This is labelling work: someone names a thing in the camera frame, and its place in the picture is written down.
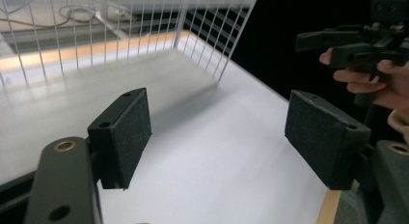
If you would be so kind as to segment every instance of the wire rack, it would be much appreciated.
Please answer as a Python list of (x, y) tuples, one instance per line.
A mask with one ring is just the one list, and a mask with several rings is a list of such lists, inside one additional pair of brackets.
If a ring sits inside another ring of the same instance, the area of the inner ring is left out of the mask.
[(219, 80), (255, 1), (2, 0), (2, 87), (169, 48)]
[(154, 115), (217, 86), (256, 1), (1, 0), (0, 183), (127, 91)]

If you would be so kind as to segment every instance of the screw hole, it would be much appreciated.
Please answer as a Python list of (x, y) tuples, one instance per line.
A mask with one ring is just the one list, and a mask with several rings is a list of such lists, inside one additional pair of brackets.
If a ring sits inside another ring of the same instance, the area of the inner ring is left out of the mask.
[(389, 148), (397, 154), (409, 155), (409, 149), (401, 145), (390, 145)]
[(99, 125), (99, 127), (109, 127), (111, 124), (108, 122), (102, 123)]
[(48, 219), (50, 221), (58, 221), (58, 220), (65, 218), (68, 214), (69, 214), (69, 207), (61, 206), (53, 210), (48, 216)]
[(76, 146), (76, 142), (72, 140), (63, 141), (54, 147), (55, 152), (67, 152)]

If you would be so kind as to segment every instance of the black tool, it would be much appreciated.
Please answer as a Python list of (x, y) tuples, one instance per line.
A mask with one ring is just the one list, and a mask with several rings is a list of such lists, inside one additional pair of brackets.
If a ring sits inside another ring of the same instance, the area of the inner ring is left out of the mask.
[(53, 141), (35, 172), (0, 185), (0, 223), (102, 223), (96, 183), (129, 188), (151, 136), (146, 88), (119, 96), (88, 133)]
[[(359, 67), (370, 73), (369, 81), (382, 75), (381, 60), (403, 66), (409, 60), (409, 0), (371, 0), (371, 25), (341, 25), (296, 36), (295, 51), (333, 47), (330, 68)], [(371, 106), (375, 94), (358, 94), (355, 104)]]

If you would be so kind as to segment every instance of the cable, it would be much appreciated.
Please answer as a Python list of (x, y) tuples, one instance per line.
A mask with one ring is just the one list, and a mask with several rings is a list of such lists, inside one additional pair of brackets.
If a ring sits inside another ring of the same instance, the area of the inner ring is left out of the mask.
[[(67, 14), (62, 14), (62, 9), (65, 9), (65, 8), (69, 8), (69, 10), (67, 11)], [(73, 17), (73, 15), (75, 13), (83, 13), (83, 12), (87, 12), (88, 14), (91, 14), (92, 15), (91, 18), (89, 20), (80, 20), (80, 19), (75, 19)], [(39, 24), (33, 24), (33, 23), (23, 22), (23, 21), (14, 20), (14, 19), (5, 19), (5, 18), (0, 18), (0, 21), (18, 23), (18, 24), (32, 26), (32, 27), (38, 27), (38, 28), (54, 28), (55, 26), (59, 27), (61, 25), (64, 25), (64, 24), (68, 23), (71, 19), (76, 21), (76, 22), (86, 23), (86, 22), (90, 22), (90, 21), (94, 20), (94, 18), (95, 18), (95, 11), (92, 10), (92, 9), (89, 9), (89, 8), (85, 8), (85, 7), (64, 6), (64, 7), (60, 8), (59, 13), (60, 13), (60, 15), (62, 17), (65, 17), (67, 20), (64, 21), (64, 22), (61, 22), (59, 24), (55, 24), (55, 25), (39, 25)]]
[[(66, 11), (66, 14), (62, 13), (63, 9), (68, 8), (68, 11)], [(86, 14), (90, 14), (91, 18), (88, 20), (81, 20), (81, 19), (76, 19), (73, 17), (73, 15), (75, 13), (86, 13)], [(95, 9), (90, 9), (87, 7), (79, 7), (79, 6), (72, 6), (72, 5), (66, 5), (60, 8), (59, 10), (59, 14), (62, 17), (68, 18), (68, 19), (72, 19), (76, 22), (80, 22), (80, 23), (88, 23), (90, 21), (92, 21), (95, 18)]]

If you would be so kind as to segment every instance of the white table surface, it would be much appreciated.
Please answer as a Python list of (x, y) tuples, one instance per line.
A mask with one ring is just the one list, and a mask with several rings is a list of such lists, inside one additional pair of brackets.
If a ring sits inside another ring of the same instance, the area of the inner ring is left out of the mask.
[(326, 186), (285, 138), (288, 102), (229, 63), (215, 89), (151, 117), (129, 189), (103, 190), (108, 224), (314, 224)]

